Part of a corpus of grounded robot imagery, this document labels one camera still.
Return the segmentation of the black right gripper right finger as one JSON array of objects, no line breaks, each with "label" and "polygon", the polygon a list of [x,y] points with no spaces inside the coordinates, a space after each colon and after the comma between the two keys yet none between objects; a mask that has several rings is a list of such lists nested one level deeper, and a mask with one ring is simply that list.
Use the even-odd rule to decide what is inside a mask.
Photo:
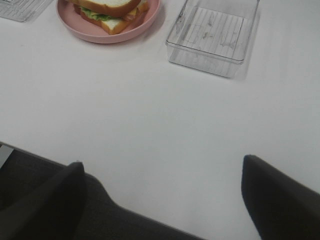
[{"label": "black right gripper right finger", "polygon": [[255,155],[243,159],[241,194],[263,240],[318,240],[320,195]]}]

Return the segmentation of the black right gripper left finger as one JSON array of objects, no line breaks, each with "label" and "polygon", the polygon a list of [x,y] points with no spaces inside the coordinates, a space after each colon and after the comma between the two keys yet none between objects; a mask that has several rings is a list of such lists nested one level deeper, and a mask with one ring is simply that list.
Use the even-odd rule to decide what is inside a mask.
[{"label": "black right gripper left finger", "polygon": [[71,240],[87,201],[84,166],[74,162],[0,212],[2,240]]}]

